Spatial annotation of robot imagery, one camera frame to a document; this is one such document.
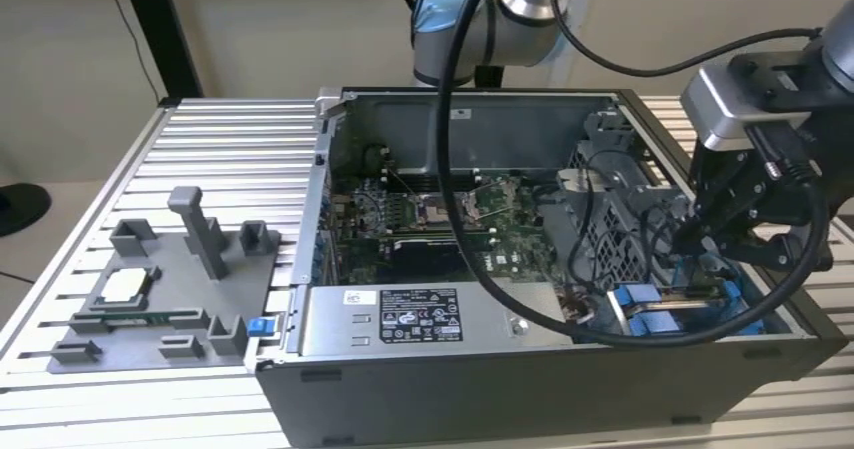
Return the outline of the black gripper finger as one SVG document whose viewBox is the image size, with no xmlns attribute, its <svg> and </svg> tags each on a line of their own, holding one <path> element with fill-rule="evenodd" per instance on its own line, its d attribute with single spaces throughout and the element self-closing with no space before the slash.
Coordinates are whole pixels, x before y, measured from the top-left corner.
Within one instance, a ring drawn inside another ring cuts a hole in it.
<svg viewBox="0 0 854 449">
<path fill-rule="evenodd" d="M 811 225 L 791 226 L 785 233 L 760 239 L 751 230 L 721 233 L 713 241 L 724 258 L 775 271 L 791 270 L 805 254 Z"/>
<path fill-rule="evenodd" d="M 695 199 L 671 252 L 693 256 L 713 250 L 739 262 L 764 262 L 767 245 L 749 234 L 755 221 L 748 217 L 767 185 L 756 151 L 713 151 L 697 143 L 688 176 Z"/>
</svg>

